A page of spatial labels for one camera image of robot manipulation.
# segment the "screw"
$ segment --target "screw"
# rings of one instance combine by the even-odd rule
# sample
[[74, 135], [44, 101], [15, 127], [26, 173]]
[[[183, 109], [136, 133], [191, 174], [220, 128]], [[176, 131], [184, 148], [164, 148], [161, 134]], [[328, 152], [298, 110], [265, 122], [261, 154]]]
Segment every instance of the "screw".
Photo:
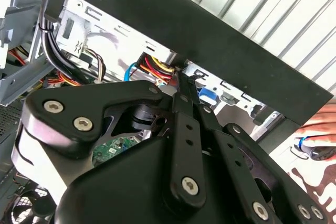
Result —
[[181, 99], [182, 99], [183, 101], [185, 101], [185, 102], [188, 102], [188, 98], [187, 98], [185, 95], [182, 95], [182, 94], [181, 94]]
[[298, 205], [299, 211], [300, 213], [306, 218], [306, 219], [310, 219], [310, 213], [307, 211], [306, 208], [304, 208], [303, 205]]
[[190, 195], [195, 196], [198, 194], [198, 185], [195, 180], [189, 177], [184, 177], [182, 179], [183, 189]]
[[93, 127], [91, 120], [83, 117], [76, 118], [73, 124], [79, 131], [90, 131]]
[[259, 202], [254, 202], [253, 210], [257, 214], [257, 216], [259, 216], [260, 219], [268, 220], [268, 212], [262, 204], [260, 204]]
[[211, 113], [211, 109], [209, 107], [203, 106], [203, 109], [205, 110], [205, 112]]
[[323, 220], [323, 214], [321, 213], [319, 209], [317, 209], [314, 206], [311, 206], [311, 210], [313, 211], [313, 213], [316, 215], [317, 218]]
[[60, 113], [64, 110], [63, 105], [58, 101], [47, 101], [43, 105], [44, 109], [50, 113]]
[[239, 129], [238, 127], [236, 127], [236, 126], [232, 126], [232, 129], [233, 129], [235, 132], [237, 132], [238, 134], [241, 133], [240, 129]]
[[154, 93], [154, 94], [157, 94], [157, 93], [158, 93], [158, 91], [157, 91], [156, 88], [154, 88], [154, 87], [149, 87], [149, 91], [151, 91], [151, 92]]

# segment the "circuit board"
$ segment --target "circuit board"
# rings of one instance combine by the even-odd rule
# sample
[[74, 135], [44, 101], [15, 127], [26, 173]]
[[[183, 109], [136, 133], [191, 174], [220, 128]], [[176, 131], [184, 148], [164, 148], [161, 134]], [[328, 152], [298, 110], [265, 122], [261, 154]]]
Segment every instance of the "circuit board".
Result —
[[121, 137], [99, 145], [93, 150], [93, 164], [106, 162], [117, 156], [119, 153], [131, 148], [138, 142], [139, 141], [135, 137]]

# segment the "finger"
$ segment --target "finger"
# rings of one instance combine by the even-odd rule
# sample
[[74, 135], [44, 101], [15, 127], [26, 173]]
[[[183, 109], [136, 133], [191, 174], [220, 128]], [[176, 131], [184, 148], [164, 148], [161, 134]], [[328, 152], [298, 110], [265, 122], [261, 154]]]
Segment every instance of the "finger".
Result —
[[323, 106], [317, 113], [336, 113], [336, 104], [327, 104]]
[[336, 147], [336, 135], [309, 137], [303, 141], [303, 145], [307, 147], [315, 147], [315, 146], [335, 146]]
[[321, 123], [336, 123], [336, 113], [315, 114], [304, 124], [304, 126]]
[[323, 123], [302, 127], [295, 133], [295, 137], [336, 135], [336, 123]]

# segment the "red and yellow wires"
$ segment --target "red and yellow wires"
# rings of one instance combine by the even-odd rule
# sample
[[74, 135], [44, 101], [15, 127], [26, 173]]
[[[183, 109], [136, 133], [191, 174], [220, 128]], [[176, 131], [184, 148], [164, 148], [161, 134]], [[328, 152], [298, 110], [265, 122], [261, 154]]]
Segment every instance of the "red and yellow wires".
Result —
[[[21, 56], [16, 52], [15, 49], [12, 49], [8, 51], [10, 55], [12, 55], [18, 62], [21, 63], [22, 66], [26, 64], [26, 62], [21, 58]], [[62, 79], [59, 78], [53, 78], [53, 79], [48, 79], [48, 84], [58, 84], [64, 82]]]

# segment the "black wire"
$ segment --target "black wire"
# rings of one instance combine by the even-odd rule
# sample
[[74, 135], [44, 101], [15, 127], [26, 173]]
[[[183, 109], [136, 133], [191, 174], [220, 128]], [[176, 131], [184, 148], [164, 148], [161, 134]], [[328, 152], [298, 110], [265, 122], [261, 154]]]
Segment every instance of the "black wire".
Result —
[[43, 1], [40, 11], [40, 23], [42, 47], [46, 58], [49, 62], [60, 72], [62, 72], [67, 78], [78, 82], [79, 84], [89, 84], [89, 81], [85, 78], [80, 69], [72, 62], [67, 60], [60, 52], [55, 37], [52, 33], [53, 25], [44, 17], [44, 11], [47, 5], [47, 1]]
[[20, 48], [23, 52], [23, 54], [27, 57], [29, 57], [29, 52], [23, 47], [23, 46], [18, 46], [18, 48]]
[[136, 68], [136, 69], [134, 69], [133, 70], [133, 72], [130, 74], [130, 77], [135, 73], [135, 72], [137, 72], [138, 71], [138, 69]]
[[168, 74], [169, 76], [173, 75], [173, 72], [168, 72], [163, 70], [162, 68], [160, 68], [159, 66], [157, 66], [157, 64], [155, 63], [155, 61], [152, 59], [151, 56], [147, 56], [147, 60], [149, 61], [149, 63], [151, 64], [151, 66], [158, 72], [163, 73], [163, 74]]

